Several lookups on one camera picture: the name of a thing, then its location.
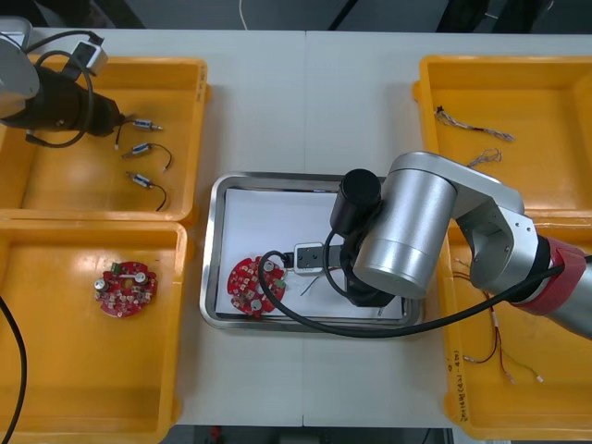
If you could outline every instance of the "orange tray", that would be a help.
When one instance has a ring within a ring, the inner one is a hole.
[[[592,216],[592,57],[429,56],[413,93],[427,151],[467,164],[499,148],[477,169],[518,190],[529,216]],[[440,105],[515,141],[436,122]]]
[[[537,232],[592,252],[589,219],[548,219]],[[451,315],[484,300],[470,282],[453,278],[467,273],[471,251],[459,228],[450,228],[438,266],[441,315]],[[592,439],[592,341],[576,336],[550,320],[510,306],[496,305],[504,350],[536,370],[544,381],[504,357],[515,380],[500,367],[500,352],[485,364],[471,364],[464,355],[485,359],[494,341],[489,311],[444,328],[448,394],[447,416],[477,439]]]
[[[185,228],[174,222],[0,221],[0,294],[24,338],[29,380],[14,442],[160,442],[174,401]],[[93,282],[113,262],[157,274],[141,313],[110,317]],[[17,401],[20,360],[0,322],[0,436]]]
[[[65,58],[51,58],[60,69]],[[92,79],[95,90],[116,101],[119,110],[151,119],[162,131],[143,132],[126,125],[115,150],[116,134],[84,136],[75,145],[51,149],[24,141],[22,129],[0,128],[0,217],[13,219],[170,220],[191,223],[198,159],[209,96],[202,60],[112,57]],[[74,133],[38,131],[49,142]],[[154,142],[174,156],[163,173],[167,154],[154,148],[146,156],[121,159],[132,146]],[[140,173],[166,189],[163,211],[158,189],[146,190],[126,177]]]

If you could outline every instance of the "round circuit board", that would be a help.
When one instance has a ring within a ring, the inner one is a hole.
[[[94,282],[94,299],[101,310],[114,317],[139,313],[156,296],[156,273],[139,262],[113,263],[111,270]]]
[[[246,315],[260,317],[263,313],[270,313],[276,307],[263,294],[257,269],[261,256],[240,261],[228,277],[228,294],[232,298],[232,305]],[[282,280],[285,271],[277,264],[267,261],[264,265],[265,283],[279,300],[284,297],[286,283]]]

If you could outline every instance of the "metal tray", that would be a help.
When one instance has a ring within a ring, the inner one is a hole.
[[[218,314],[216,298],[221,259],[221,245],[226,208],[226,191],[284,191],[284,192],[330,192],[338,190],[341,176],[289,174],[289,173],[234,173],[219,178],[212,187],[205,246],[203,251],[202,287],[200,310],[205,321],[217,328],[250,328],[260,330],[316,331],[304,327],[283,316],[266,316],[252,319],[245,314]],[[423,305],[416,300],[403,300],[403,318],[393,319],[346,319],[312,317],[315,321],[334,326],[360,327],[367,329],[398,328],[419,322]]]

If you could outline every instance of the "white table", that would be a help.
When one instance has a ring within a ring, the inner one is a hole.
[[[365,167],[384,175],[397,154],[422,149],[411,85],[423,56],[587,55],[592,47],[592,36],[100,34],[111,56],[194,56],[208,63],[214,100],[197,184],[198,246],[208,189],[225,172],[345,173]],[[70,49],[76,41],[51,47]],[[439,332],[356,340],[215,330],[199,314],[200,263],[190,265],[185,295],[180,424],[451,426],[441,409],[446,380]]]

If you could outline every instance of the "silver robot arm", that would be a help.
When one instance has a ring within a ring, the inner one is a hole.
[[[382,201],[353,266],[367,285],[424,298],[454,219],[473,253],[471,281],[479,289],[500,293],[565,264],[512,303],[592,339],[592,265],[584,252],[537,236],[518,191],[444,157],[410,153],[393,162]]]

